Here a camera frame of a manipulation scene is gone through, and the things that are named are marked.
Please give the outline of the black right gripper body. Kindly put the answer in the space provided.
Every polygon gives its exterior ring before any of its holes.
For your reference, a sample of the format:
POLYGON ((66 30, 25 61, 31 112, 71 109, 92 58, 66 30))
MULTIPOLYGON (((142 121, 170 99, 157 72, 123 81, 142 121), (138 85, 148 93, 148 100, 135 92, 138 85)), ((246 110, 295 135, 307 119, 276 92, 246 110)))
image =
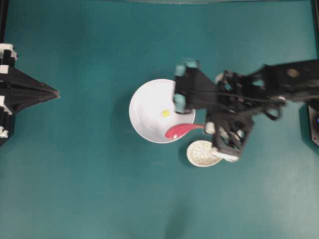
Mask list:
POLYGON ((218 105, 206 109, 204 131, 212 135, 212 154, 235 162, 254 126, 256 100, 244 95, 245 77, 224 71, 216 77, 218 105))

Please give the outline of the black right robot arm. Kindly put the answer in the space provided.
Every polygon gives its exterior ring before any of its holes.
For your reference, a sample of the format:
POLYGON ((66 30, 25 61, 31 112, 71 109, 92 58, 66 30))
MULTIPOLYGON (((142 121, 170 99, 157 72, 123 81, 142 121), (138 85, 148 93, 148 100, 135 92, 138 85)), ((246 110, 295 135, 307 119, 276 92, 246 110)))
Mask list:
POLYGON ((319 62, 264 65, 249 75, 224 71, 207 93, 212 101, 206 113, 213 134, 211 155, 234 162, 242 155, 254 116, 278 120, 287 102, 319 109, 319 62))

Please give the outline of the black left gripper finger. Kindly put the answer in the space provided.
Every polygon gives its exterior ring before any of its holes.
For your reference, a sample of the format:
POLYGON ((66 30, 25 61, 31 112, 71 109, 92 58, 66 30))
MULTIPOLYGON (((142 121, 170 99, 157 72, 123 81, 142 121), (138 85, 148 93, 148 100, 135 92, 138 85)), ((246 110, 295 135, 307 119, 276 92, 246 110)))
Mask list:
POLYGON ((50 87, 49 85, 43 82, 35 80, 29 75, 9 65, 0 66, 0 80, 2 82, 7 82, 14 86, 20 86, 22 88, 59 94, 59 92, 56 89, 50 87))
POLYGON ((59 94, 36 90, 1 90, 0 106, 14 115, 30 106, 59 98, 59 94))

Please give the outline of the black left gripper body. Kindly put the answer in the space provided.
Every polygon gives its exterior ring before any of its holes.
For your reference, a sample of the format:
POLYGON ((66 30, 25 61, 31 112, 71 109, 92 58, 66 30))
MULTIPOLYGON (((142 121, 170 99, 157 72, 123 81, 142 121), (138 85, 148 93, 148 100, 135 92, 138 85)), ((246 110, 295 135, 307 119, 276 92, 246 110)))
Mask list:
POLYGON ((0 44, 0 145, 3 146, 14 134, 15 109, 9 105, 11 94, 10 70, 17 60, 14 46, 0 44))

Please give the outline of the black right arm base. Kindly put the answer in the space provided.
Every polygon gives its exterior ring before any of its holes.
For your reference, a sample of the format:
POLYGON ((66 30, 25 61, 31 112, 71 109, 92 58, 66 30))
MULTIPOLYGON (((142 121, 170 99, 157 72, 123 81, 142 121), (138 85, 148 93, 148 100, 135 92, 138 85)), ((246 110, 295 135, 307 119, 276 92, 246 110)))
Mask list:
POLYGON ((311 106, 299 109, 300 130, 303 142, 311 149, 319 150, 319 112, 311 106))

